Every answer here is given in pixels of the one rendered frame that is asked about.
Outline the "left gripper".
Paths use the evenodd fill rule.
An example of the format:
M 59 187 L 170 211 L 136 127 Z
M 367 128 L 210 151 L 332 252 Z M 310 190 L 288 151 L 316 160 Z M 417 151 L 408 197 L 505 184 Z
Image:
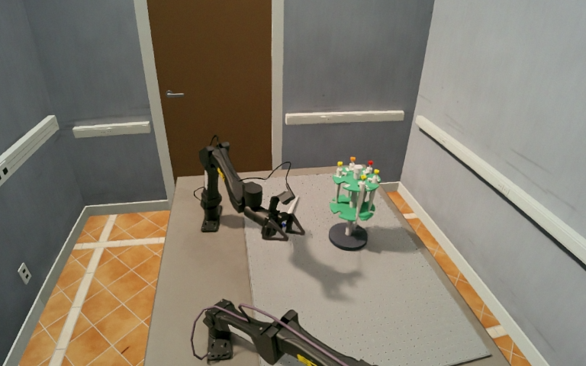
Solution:
M 304 235 L 305 231 L 303 229 L 303 227 L 301 226 L 301 224 L 298 222 L 298 219 L 296 218 L 296 216 L 293 213 L 286 213 L 286 212 L 281 212 L 280 210 L 276 210 L 279 197 L 284 194 L 286 191 L 283 191 L 281 194 L 277 195 L 277 196 L 272 196 L 271 200 L 270 200 L 270 205 L 269 205 L 269 209 L 259 209 L 256 212 L 255 215 L 255 222 L 258 223 L 260 226 L 262 226 L 262 239 L 264 240 L 271 240 L 271 241 L 283 241 L 283 242 L 287 242 L 288 241 L 288 236 L 285 233 L 291 233 L 291 234 L 296 234 L 296 235 Z M 266 218 L 266 220 L 265 220 Z M 265 221 L 264 221 L 265 220 Z M 286 230 L 285 232 L 282 230 L 282 221 L 286 221 Z M 301 232 L 293 230 L 292 229 L 292 224 L 294 223 L 297 225 L 297 227 L 300 229 Z M 263 225 L 264 223 L 264 225 Z M 265 228 L 264 228 L 265 227 Z M 284 238 L 280 238 L 280 237 L 274 237 L 277 233 L 277 231 L 284 237 Z

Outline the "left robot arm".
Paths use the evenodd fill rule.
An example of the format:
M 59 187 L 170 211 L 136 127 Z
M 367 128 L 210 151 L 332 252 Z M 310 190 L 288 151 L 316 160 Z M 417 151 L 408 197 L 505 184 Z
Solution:
M 253 181 L 247 183 L 239 181 L 241 178 L 233 167 L 227 152 L 229 151 L 230 144 L 224 142 L 219 143 L 219 145 L 221 149 L 216 145 L 216 147 L 207 146 L 199 151 L 199 159 L 204 166 L 204 189 L 201 193 L 200 203 L 200 206 L 204 210 L 204 220 L 201 227 L 203 233 L 217 232 L 221 215 L 220 203 L 222 200 L 221 194 L 219 195 L 218 191 L 219 173 L 226 185 L 229 200 L 237 213 L 244 212 L 245 217 L 255 222 L 254 217 L 256 212 L 260 208 L 264 209 L 264 207 L 260 206 L 262 204 L 262 186 Z M 244 188 L 246 189 L 246 204 Z M 293 191 L 286 191 L 279 197 L 279 200 L 284 205 L 289 204 L 294 199 L 295 195 Z

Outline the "white pipette with blue button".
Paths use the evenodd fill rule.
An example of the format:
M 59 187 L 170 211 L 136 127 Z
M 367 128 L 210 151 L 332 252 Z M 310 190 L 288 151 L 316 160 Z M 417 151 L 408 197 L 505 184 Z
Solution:
M 294 210 L 294 208 L 295 208 L 295 205 L 296 205 L 296 203 L 297 203 L 298 197 L 299 197 L 299 196 L 297 196 L 297 197 L 296 197 L 296 199 L 295 199 L 294 203 L 292 204 L 292 206 L 291 206 L 291 207 L 290 207 L 290 209 L 288 210 L 288 214 L 289 214 L 289 213 L 290 213 L 290 214 L 292 214 L 292 212 L 293 212 L 293 210 Z M 287 220 L 286 220 L 286 221 L 287 221 Z M 283 227 L 285 227 L 286 221 L 283 221 L 283 224 L 282 224 L 282 225 L 283 225 Z

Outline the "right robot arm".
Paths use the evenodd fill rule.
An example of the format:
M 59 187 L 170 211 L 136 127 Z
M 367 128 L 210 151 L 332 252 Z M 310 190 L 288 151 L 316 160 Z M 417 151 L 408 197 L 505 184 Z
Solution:
M 204 312 L 208 327 L 208 360 L 230 359 L 230 333 L 256 346 L 262 359 L 274 365 L 285 353 L 307 366 L 372 366 L 368 362 L 341 354 L 313 337 L 298 322 L 298 313 L 290 309 L 281 322 L 262 322 L 249 316 L 251 322 L 233 314 L 211 308 Z M 287 319 L 286 319 L 287 318 Z M 227 347 L 225 348 L 225 345 Z M 214 346 L 212 348 L 212 346 Z

